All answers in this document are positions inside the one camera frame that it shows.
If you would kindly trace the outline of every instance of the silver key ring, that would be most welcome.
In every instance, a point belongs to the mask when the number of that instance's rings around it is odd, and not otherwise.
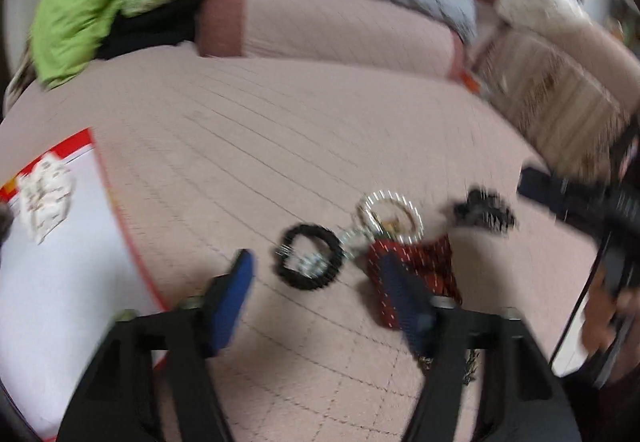
[[[361,252],[356,252],[357,247],[353,245],[357,239],[364,239],[366,241],[366,247],[362,248]],[[343,229],[340,234],[338,234],[338,240],[340,240],[344,258],[346,260],[353,260],[362,252],[365,252],[370,244],[374,242],[375,238],[368,229],[360,226],[351,226],[348,229]]]
[[[375,205],[381,202],[389,202],[404,211],[411,219],[413,228],[408,233],[389,233],[380,223],[380,219],[373,212]],[[389,190],[374,191],[364,197],[358,204],[358,218],[362,226],[368,229],[374,236],[389,237],[403,245],[414,245],[422,241],[424,236],[424,225],[422,218],[414,204],[399,193]]]

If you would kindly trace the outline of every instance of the black cloth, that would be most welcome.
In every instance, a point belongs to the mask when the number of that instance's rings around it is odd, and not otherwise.
[[[580,370],[562,378],[562,386],[582,442],[638,442],[640,440],[640,367],[619,382],[595,390]]]
[[[196,13],[202,1],[174,0],[132,18],[118,12],[95,57],[110,60],[141,48],[195,41]]]

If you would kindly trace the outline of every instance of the red fabric pouch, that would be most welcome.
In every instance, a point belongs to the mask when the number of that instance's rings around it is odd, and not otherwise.
[[[380,317],[385,326],[399,328],[396,310],[382,287],[378,266],[380,258],[390,252],[396,253],[408,270],[418,275],[431,292],[453,298],[459,305],[462,304],[462,296],[451,269],[452,251],[448,235],[430,244],[420,245],[402,245],[393,240],[378,239],[367,252],[367,274],[378,292]]]

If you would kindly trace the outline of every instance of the person's hand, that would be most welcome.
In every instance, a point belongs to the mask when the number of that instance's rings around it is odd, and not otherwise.
[[[614,314],[633,315],[634,321],[620,355],[613,367],[609,382],[616,382],[640,364],[640,289],[625,290],[617,300],[613,300],[604,287],[604,270],[600,269],[589,291],[589,299],[584,308],[582,345],[589,355],[597,350],[607,350],[616,337],[609,323]]]

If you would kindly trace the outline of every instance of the sofa armrest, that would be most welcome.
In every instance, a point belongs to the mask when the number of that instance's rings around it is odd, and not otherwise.
[[[476,72],[492,90],[491,104],[549,168],[582,180],[608,180],[609,148],[630,112],[584,67],[535,34],[507,29]]]
[[[602,26],[584,25],[546,37],[597,79],[627,112],[640,109],[640,61]]]

